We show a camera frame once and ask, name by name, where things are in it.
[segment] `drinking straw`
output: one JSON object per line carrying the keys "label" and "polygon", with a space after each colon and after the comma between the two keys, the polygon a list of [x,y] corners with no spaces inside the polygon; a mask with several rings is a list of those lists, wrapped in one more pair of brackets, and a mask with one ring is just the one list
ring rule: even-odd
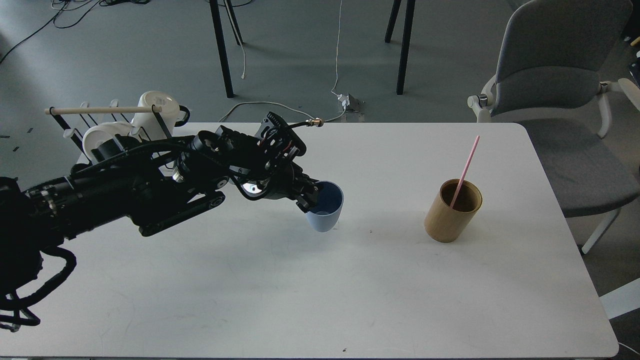
{"label": "drinking straw", "polygon": [[465,175],[467,174],[467,170],[469,169],[469,164],[471,164],[471,158],[474,157],[474,152],[476,151],[476,146],[478,146],[478,140],[480,140],[480,135],[476,136],[476,140],[474,141],[474,146],[471,148],[471,153],[469,154],[469,159],[467,159],[467,164],[465,165],[465,169],[462,170],[462,175],[460,175],[460,181],[458,181],[458,187],[456,187],[456,192],[453,193],[453,199],[451,200],[450,208],[453,209],[453,204],[456,202],[458,198],[458,194],[460,193],[460,188],[462,187],[462,183],[465,182]]}

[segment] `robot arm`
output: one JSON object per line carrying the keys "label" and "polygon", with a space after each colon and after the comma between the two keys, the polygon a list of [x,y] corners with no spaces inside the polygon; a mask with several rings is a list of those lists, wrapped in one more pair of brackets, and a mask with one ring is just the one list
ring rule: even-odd
{"label": "robot arm", "polygon": [[[228,182],[248,200],[288,198],[303,212],[313,208],[319,188],[293,162],[306,152],[295,126],[268,113],[253,136],[224,126],[142,142],[115,134],[91,150],[95,163],[77,164],[68,176],[23,192],[13,179],[0,178],[0,310],[13,312],[0,314],[0,327],[17,331],[40,322],[28,307],[57,288],[76,264],[73,253],[58,247],[65,238],[124,216],[142,236],[151,236],[222,204],[219,190]],[[159,168],[169,163],[173,175],[165,176]],[[34,294],[19,298],[16,290],[42,268],[41,252],[67,265]]]}

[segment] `cable connector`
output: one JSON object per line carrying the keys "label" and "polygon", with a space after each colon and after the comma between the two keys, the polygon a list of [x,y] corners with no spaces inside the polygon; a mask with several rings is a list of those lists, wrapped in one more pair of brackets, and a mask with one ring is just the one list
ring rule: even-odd
{"label": "cable connector", "polygon": [[317,117],[315,119],[308,119],[305,122],[307,123],[307,126],[322,127],[322,125],[324,125],[324,120],[320,119],[319,117]]}

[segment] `wooden dowel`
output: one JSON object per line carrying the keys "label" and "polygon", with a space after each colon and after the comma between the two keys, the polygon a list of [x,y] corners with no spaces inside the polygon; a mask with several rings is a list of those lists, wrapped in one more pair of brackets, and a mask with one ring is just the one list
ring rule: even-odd
{"label": "wooden dowel", "polygon": [[152,113],[162,112],[162,106],[124,106],[121,108],[49,108],[45,109],[47,115],[66,115],[66,114],[128,114],[128,113]]}

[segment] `bamboo cup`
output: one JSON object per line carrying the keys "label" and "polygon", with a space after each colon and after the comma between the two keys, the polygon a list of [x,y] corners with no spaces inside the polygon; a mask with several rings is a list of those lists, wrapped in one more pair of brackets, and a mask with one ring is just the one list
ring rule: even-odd
{"label": "bamboo cup", "polygon": [[482,205],[480,190],[464,180],[458,198],[450,208],[458,182],[459,179],[451,179],[442,184],[424,219],[424,229],[430,237],[441,243],[457,239]]}

